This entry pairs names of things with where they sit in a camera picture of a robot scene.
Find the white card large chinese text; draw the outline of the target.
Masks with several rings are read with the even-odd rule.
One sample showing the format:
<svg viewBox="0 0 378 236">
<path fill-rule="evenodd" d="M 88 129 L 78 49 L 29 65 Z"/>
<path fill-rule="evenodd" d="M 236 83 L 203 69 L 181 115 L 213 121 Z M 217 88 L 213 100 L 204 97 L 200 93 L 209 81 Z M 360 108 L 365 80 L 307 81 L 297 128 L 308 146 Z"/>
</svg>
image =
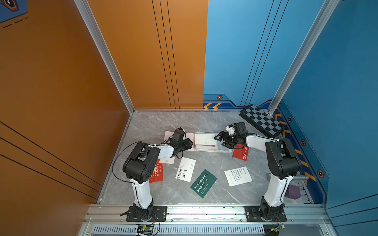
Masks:
<svg viewBox="0 0 378 236">
<path fill-rule="evenodd" d="M 191 182 L 193 172 L 195 169 L 196 160 L 183 157 L 176 173 L 175 179 Z"/>
</svg>

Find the white card near left arm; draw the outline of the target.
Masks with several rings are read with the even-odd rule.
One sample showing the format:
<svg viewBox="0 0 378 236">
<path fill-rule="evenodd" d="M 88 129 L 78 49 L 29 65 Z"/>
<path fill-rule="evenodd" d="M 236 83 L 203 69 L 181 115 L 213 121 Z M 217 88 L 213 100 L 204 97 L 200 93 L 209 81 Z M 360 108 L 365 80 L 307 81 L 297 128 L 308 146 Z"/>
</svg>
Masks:
<svg viewBox="0 0 378 236">
<path fill-rule="evenodd" d="M 160 163 L 163 164 L 174 164 L 175 157 L 167 157 L 167 158 L 162 158 L 159 160 Z"/>
</svg>

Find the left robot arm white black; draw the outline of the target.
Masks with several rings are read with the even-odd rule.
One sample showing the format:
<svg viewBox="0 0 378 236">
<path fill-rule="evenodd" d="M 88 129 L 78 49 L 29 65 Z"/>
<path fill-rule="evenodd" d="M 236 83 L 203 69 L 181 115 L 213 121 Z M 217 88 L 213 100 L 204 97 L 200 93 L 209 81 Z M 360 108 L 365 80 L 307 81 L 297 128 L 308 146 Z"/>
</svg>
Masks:
<svg viewBox="0 0 378 236">
<path fill-rule="evenodd" d="M 177 128 L 172 137 L 162 144 L 136 143 L 122 167 L 126 177 L 132 183 L 134 193 L 134 203 L 126 215 L 142 221 L 154 218 L 154 201 L 150 194 L 149 181 L 155 165 L 160 159 L 175 158 L 179 153 L 192 147 L 193 141 L 186 137 L 186 133 L 181 127 Z"/>
</svg>

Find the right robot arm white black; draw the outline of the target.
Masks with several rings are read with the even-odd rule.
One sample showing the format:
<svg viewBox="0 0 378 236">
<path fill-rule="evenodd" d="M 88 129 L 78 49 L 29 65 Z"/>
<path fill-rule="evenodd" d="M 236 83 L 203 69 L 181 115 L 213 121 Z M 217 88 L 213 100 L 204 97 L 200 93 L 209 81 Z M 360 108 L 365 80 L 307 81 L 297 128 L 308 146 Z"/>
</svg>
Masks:
<svg viewBox="0 0 378 236">
<path fill-rule="evenodd" d="M 271 172 L 268 190 L 261 199 L 257 216 L 264 221 L 278 219 L 284 214 L 284 195 L 290 182 L 301 169 L 301 161 L 290 139 L 266 138 L 249 133 L 245 123 L 235 123 L 226 127 L 214 137 L 228 149 L 237 145 L 266 152 L 268 168 Z"/>
</svg>

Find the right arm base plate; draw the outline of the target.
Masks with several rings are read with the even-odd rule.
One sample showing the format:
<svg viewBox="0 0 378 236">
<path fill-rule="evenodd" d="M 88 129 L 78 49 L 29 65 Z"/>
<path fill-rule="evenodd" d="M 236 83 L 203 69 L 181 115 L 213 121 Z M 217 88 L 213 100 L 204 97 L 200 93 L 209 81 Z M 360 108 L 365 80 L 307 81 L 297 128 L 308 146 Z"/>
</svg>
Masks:
<svg viewBox="0 0 378 236">
<path fill-rule="evenodd" d="M 244 206 L 244 210 L 248 222 L 287 222 L 282 207 Z"/>
</svg>

